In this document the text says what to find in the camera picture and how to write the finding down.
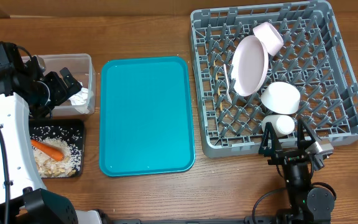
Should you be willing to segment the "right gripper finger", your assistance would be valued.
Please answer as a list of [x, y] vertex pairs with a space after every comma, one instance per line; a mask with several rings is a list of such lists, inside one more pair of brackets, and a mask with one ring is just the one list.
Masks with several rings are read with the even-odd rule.
[[276, 135], [271, 122], [265, 124], [265, 131], [262, 136], [262, 142], [259, 147], [259, 152], [278, 152], [282, 147]]
[[[305, 139], [305, 133], [311, 138], [310, 140]], [[307, 122], [299, 118], [297, 121], [297, 146], [298, 148], [308, 148], [314, 144], [317, 140], [320, 140], [319, 136], [312, 130]]]

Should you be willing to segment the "white tissue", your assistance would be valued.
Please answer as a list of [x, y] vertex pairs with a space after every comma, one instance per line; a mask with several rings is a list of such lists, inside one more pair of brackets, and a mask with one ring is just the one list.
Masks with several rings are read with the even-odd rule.
[[93, 97], [94, 93], [89, 91], [89, 89], [82, 87], [81, 90], [71, 96], [69, 101], [72, 106], [76, 106], [77, 112], [80, 114], [90, 114], [91, 109], [89, 109], [90, 102], [88, 101], [88, 97]]

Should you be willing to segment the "small white cup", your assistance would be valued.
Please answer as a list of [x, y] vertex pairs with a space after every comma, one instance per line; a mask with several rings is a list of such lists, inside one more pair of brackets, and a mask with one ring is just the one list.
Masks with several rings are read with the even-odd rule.
[[291, 134], [295, 129], [294, 120], [283, 114], [272, 114], [262, 120], [262, 131], [265, 131], [266, 123], [270, 122], [278, 138]]

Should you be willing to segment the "white saucer plate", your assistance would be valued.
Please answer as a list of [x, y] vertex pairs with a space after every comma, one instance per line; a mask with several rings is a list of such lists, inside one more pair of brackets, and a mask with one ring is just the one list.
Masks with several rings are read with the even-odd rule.
[[300, 105], [300, 92], [285, 82], [271, 83], [260, 97], [262, 104], [278, 114], [294, 114]]

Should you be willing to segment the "rice food scraps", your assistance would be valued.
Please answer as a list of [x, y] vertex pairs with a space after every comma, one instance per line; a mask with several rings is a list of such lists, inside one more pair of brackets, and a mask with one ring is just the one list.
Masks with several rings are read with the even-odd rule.
[[83, 128], [37, 125], [30, 127], [36, 168], [42, 178], [77, 177], [83, 168]]

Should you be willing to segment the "orange carrot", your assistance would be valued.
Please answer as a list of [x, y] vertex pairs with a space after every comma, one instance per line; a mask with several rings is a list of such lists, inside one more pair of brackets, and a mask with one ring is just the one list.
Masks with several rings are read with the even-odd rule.
[[64, 154], [58, 149], [55, 149], [54, 147], [48, 146], [33, 139], [31, 140], [31, 143], [34, 147], [36, 147], [55, 161], [62, 161], [64, 159]]

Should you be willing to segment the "white plastic spoon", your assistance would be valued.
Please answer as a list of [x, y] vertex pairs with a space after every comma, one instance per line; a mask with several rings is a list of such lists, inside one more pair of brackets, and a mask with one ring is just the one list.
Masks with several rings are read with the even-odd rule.
[[229, 93], [230, 82], [229, 82], [229, 77], [228, 77], [228, 74], [227, 74], [226, 64], [223, 65], [223, 70], [224, 70], [224, 77], [225, 77], [225, 82], [226, 82], [226, 96], [227, 96], [228, 102], [231, 104], [232, 99], [231, 99], [231, 96], [230, 96], [230, 93]]

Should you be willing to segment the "large white plate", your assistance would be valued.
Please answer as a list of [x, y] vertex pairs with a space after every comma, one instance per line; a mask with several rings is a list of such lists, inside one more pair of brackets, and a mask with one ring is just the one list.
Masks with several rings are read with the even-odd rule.
[[268, 69], [269, 54], [265, 45], [254, 35], [240, 41], [232, 58], [231, 78], [234, 90], [249, 96], [262, 86]]

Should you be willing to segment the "small white food bowl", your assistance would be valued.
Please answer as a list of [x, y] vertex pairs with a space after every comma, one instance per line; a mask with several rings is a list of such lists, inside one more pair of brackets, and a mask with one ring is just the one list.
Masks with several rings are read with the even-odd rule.
[[283, 47], [283, 39], [278, 30], [269, 22], [261, 23], [253, 28], [253, 33], [267, 49], [267, 52], [274, 56]]

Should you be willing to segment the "wooden chopstick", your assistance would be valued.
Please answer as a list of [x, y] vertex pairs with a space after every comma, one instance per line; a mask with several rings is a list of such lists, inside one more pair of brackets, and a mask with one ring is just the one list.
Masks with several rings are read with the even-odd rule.
[[[218, 79], [218, 74], [219, 74], [219, 72], [217, 72], [216, 74], [215, 74], [215, 83], [216, 83], [216, 86], [217, 86], [217, 89], [216, 89], [216, 92], [217, 92], [217, 99], [219, 99], [219, 97], [221, 96], [221, 92], [220, 92], [220, 88], [219, 88], [219, 79]], [[222, 106], [222, 103], [220, 102], [219, 103], [219, 110], [220, 110], [220, 113], [222, 113], [223, 112], [223, 106]]]

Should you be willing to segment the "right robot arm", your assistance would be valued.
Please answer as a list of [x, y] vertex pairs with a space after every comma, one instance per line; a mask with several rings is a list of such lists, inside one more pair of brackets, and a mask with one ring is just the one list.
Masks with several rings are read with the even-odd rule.
[[330, 223], [331, 212], [337, 199], [335, 190], [327, 183], [313, 182], [316, 171], [324, 167], [324, 160], [333, 154], [333, 145], [321, 139], [304, 121], [298, 120], [296, 148], [281, 147], [273, 124], [265, 125], [259, 154], [268, 157], [268, 164], [275, 166], [284, 179], [285, 187], [267, 192], [253, 206], [252, 221], [258, 204], [266, 197], [286, 191], [290, 208], [277, 210], [269, 223]]

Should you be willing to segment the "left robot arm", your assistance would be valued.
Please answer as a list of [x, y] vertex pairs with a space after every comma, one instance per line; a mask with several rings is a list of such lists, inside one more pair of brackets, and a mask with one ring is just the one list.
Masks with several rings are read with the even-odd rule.
[[44, 118], [82, 86], [64, 67], [44, 74], [38, 56], [0, 42], [0, 223], [78, 223], [72, 203], [46, 189], [36, 168], [30, 118]]

